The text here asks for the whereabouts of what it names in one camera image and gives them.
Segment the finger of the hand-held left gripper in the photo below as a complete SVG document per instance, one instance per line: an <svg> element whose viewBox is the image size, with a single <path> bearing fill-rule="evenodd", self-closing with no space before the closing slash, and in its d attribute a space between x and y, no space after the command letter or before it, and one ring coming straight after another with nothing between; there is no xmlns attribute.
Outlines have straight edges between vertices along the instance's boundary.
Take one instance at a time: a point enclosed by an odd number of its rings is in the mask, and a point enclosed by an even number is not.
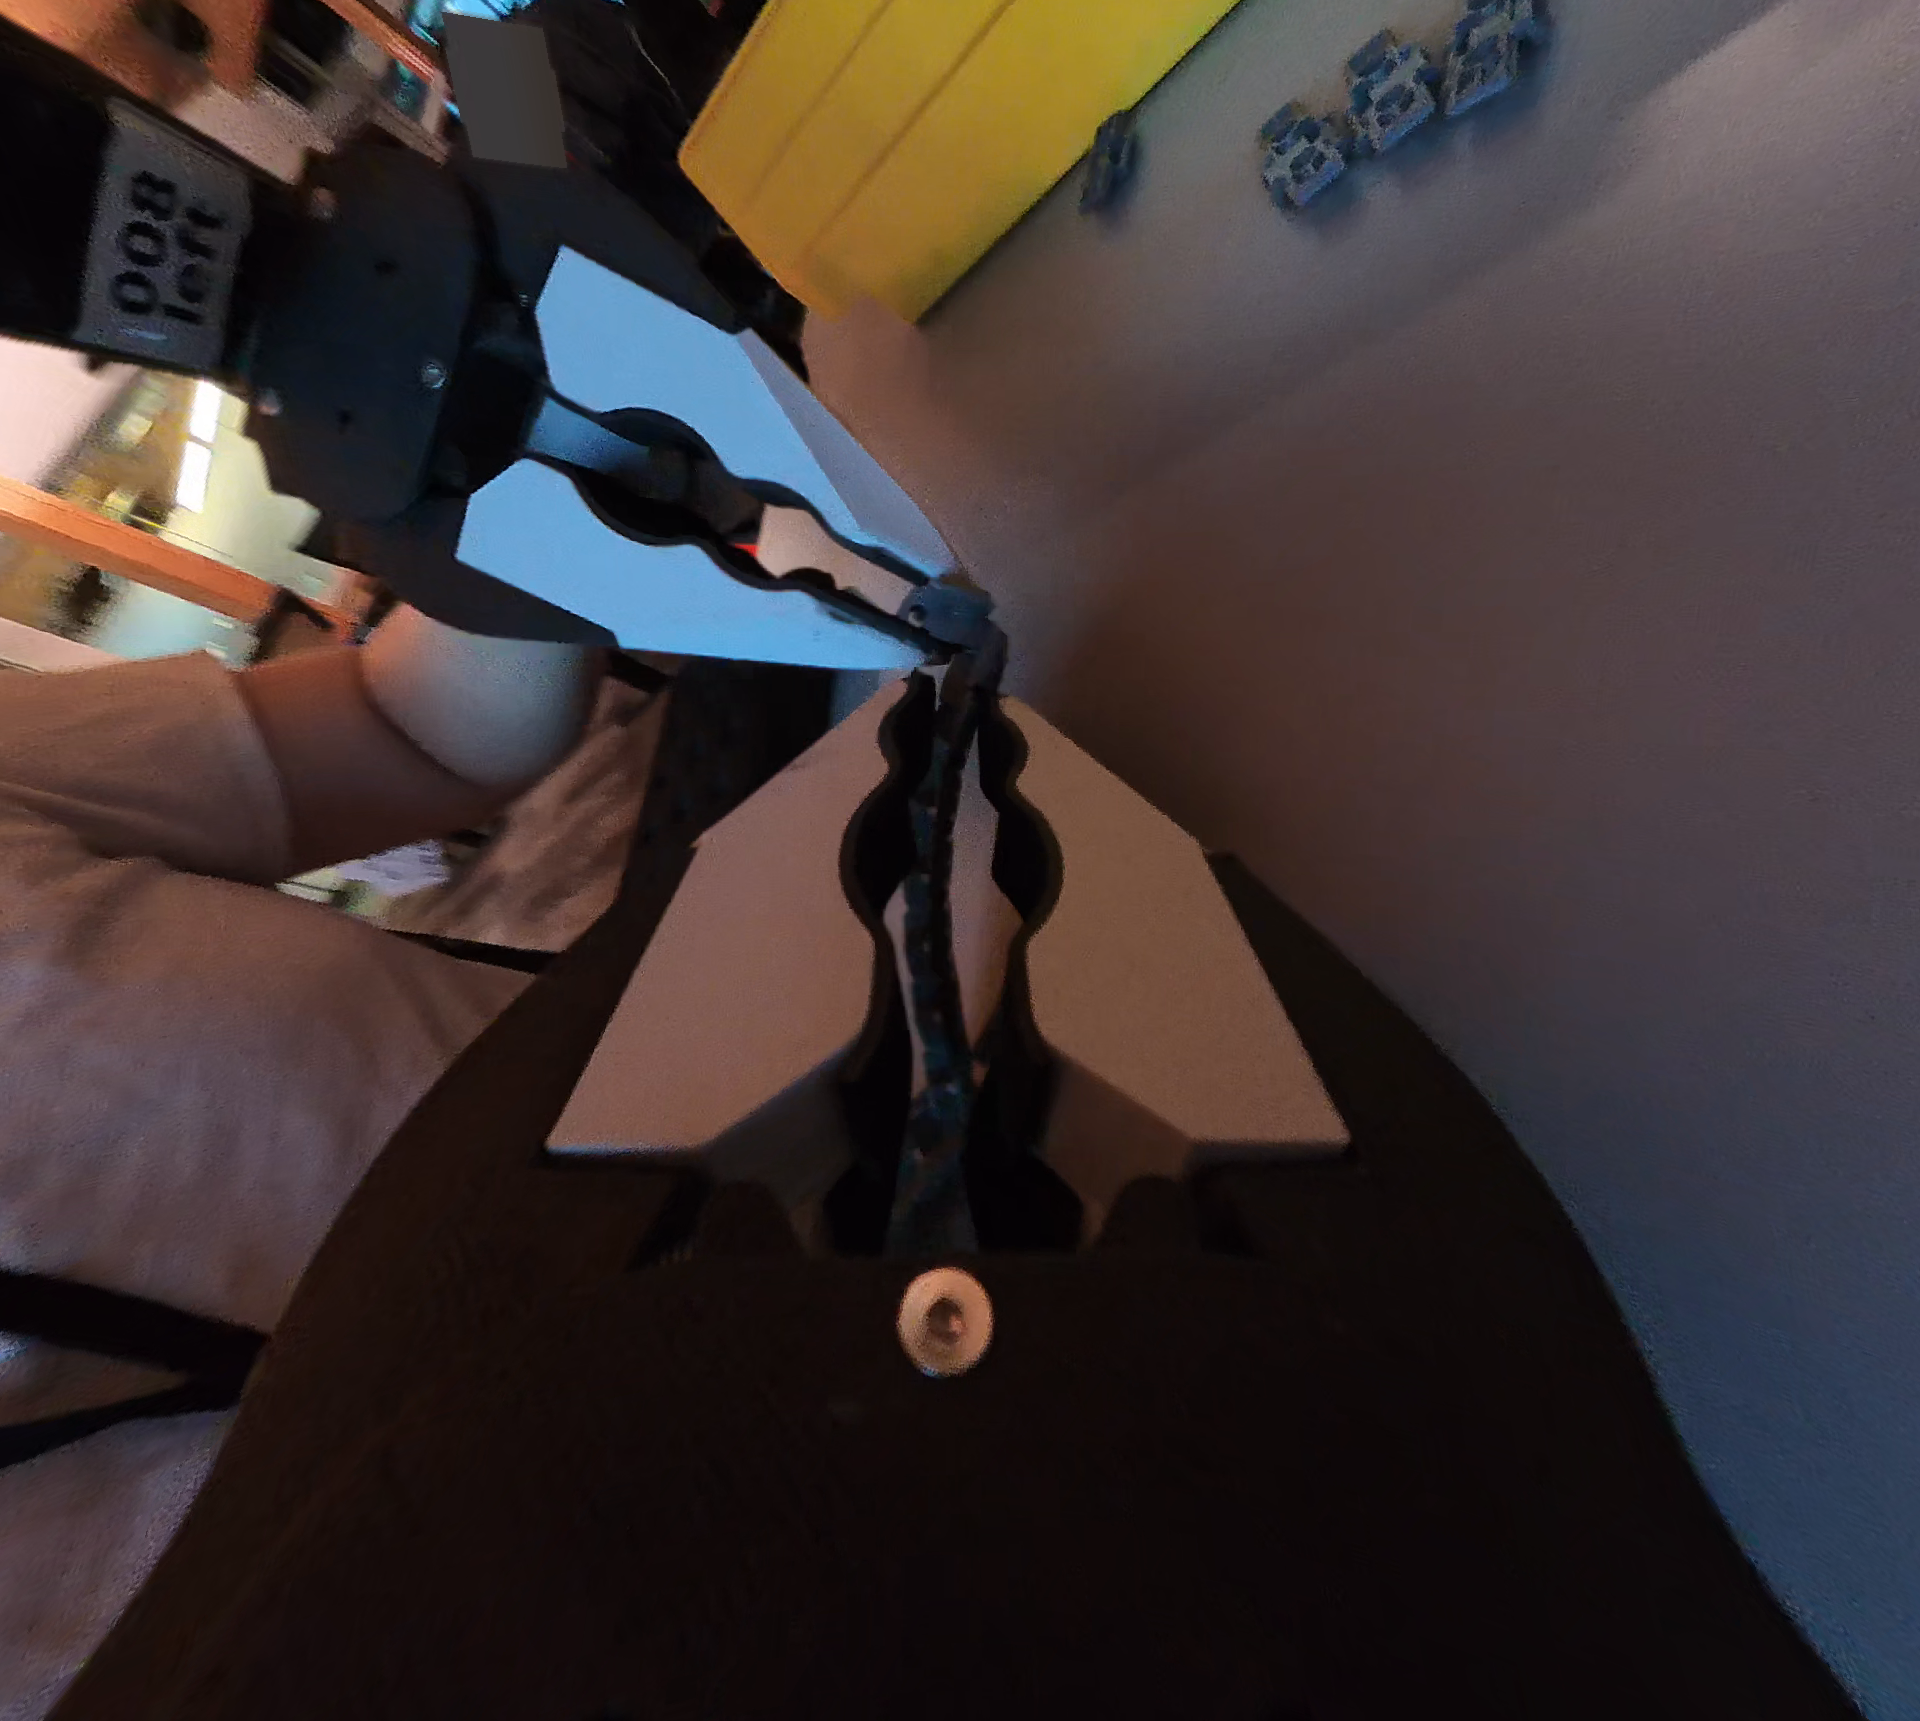
<svg viewBox="0 0 1920 1721"><path fill-rule="evenodd" d="M854 558L900 583L958 573L946 539L757 335L728 335L571 248L555 256L535 319L566 401L674 417L755 489L770 573L820 570L872 594L885 585Z"/></svg>
<svg viewBox="0 0 1920 1721"><path fill-rule="evenodd" d="M911 583L808 510L765 507L747 551L617 524L581 468L518 461L465 505L455 560L607 630L628 653L896 672L943 660Z"/></svg>

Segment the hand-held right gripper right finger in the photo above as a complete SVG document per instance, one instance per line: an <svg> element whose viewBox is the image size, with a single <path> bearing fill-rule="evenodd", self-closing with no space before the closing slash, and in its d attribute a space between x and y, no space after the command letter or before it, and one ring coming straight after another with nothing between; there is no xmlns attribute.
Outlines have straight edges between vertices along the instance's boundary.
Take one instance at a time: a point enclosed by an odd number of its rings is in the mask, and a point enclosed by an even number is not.
<svg viewBox="0 0 1920 1721"><path fill-rule="evenodd" d="M1050 1058L1036 1157L1079 1237L1139 1178L1341 1157L1349 1131L1204 848L1030 705L1001 710L1011 787L1060 859L1024 971Z"/></svg>

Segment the scattered loose track links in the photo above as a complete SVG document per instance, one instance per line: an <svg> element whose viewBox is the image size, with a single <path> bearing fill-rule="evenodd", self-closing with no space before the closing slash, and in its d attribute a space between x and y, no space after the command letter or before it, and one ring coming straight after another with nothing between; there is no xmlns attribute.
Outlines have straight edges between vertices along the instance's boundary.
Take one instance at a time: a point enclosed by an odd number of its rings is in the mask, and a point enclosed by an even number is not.
<svg viewBox="0 0 1920 1721"><path fill-rule="evenodd" d="M1257 127L1260 185L1272 204L1299 215L1361 159L1403 145L1419 127L1460 120L1509 91L1530 50L1549 34L1547 0L1458 0L1439 50L1379 28L1345 62L1343 101L1299 99Z"/></svg>

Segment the black perforated chair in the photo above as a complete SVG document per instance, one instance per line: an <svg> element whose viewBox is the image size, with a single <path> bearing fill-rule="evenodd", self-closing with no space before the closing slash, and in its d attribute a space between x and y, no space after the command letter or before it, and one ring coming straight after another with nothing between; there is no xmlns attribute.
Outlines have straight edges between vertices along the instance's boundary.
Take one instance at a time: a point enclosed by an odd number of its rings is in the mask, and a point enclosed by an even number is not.
<svg viewBox="0 0 1920 1721"><path fill-rule="evenodd" d="M689 844L832 725L833 674L818 666L694 657L660 699L628 864Z"/></svg>

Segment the person's left forearm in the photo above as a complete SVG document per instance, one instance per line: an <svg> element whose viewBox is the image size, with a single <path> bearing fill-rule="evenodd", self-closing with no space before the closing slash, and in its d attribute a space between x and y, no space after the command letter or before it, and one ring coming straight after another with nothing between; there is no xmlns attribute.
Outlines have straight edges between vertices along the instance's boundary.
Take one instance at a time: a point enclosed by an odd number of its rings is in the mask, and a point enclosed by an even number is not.
<svg viewBox="0 0 1920 1721"><path fill-rule="evenodd" d="M579 745L605 657L395 606L357 646L249 666L292 875L480 828Z"/></svg>

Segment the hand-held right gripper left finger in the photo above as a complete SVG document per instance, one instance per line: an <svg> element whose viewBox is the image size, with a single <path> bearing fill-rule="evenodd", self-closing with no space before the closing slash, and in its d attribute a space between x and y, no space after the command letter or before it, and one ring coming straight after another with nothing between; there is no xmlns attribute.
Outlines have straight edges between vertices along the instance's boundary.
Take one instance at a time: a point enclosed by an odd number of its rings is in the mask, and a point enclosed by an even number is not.
<svg viewBox="0 0 1920 1721"><path fill-rule="evenodd" d="M854 1159L833 1076L868 1023L874 942L841 876L888 777L882 683L691 847L581 1079L554 1166L638 1165L765 1189L808 1253Z"/></svg>

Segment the grey desk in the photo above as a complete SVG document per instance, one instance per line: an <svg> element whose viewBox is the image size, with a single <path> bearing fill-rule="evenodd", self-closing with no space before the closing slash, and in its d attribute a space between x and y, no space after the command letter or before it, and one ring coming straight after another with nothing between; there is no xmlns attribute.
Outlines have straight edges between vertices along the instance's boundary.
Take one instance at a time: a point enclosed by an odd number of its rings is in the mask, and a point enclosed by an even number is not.
<svg viewBox="0 0 1920 1721"><path fill-rule="evenodd" d="M1260 124L1460 0L1242 0L813 385L1011 683L1501 1110L1702 1479L1915 1716L1915 0L1547 0L1299 215Z"/></svg>

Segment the yellow plastic bin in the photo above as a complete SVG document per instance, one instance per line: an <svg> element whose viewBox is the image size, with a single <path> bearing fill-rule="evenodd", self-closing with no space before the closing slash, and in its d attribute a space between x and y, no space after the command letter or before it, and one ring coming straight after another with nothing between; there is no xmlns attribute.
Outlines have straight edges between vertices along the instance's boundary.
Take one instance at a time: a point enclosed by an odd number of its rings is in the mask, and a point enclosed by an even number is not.
<svg viewBox="0 0 1920 1721"><path fill-rule="evenodd" d="M1240 0L767 0L679 166L790 294L923 316Z"/></svg>

